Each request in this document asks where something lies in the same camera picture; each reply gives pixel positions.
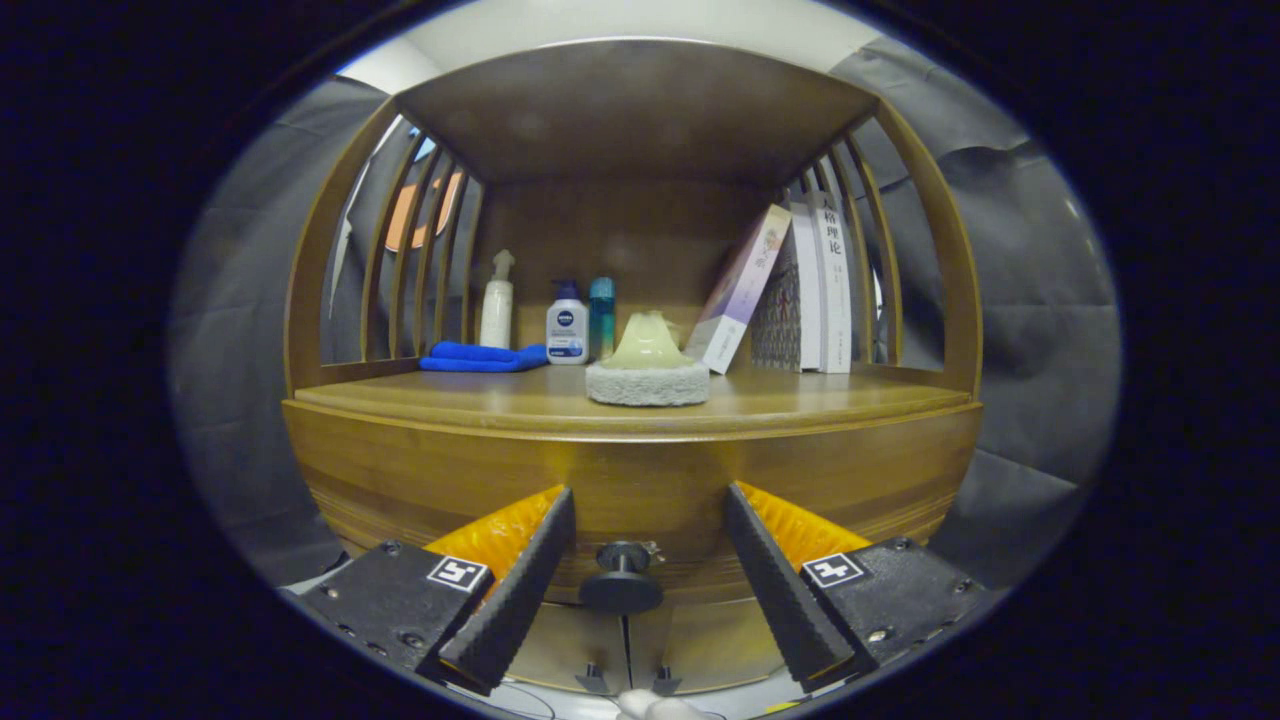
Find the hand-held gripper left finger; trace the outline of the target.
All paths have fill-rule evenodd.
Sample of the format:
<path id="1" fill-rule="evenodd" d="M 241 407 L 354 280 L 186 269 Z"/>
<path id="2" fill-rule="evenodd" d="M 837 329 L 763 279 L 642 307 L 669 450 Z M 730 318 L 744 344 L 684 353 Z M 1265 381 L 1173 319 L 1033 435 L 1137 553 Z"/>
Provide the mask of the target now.
<path id="1" fill-rule="evenodd" d="M 575 536 L 573 492 L 553 486 L 444 536 L 389 536 L 285 598 L 376 664 L 489 694 Z"/>

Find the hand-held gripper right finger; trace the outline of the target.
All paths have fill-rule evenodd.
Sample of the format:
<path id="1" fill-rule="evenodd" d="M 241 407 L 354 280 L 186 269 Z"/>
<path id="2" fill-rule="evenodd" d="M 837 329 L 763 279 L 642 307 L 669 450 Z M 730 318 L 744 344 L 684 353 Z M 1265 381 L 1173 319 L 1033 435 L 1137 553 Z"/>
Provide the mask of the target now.
<path id="1" fill-rule="evenodd" d="M 726 491 L 724 529 L 791 678 L 808 692 L 920 652 L 991 598 L 913 538 L 873 542 L 746 483 Z"/>

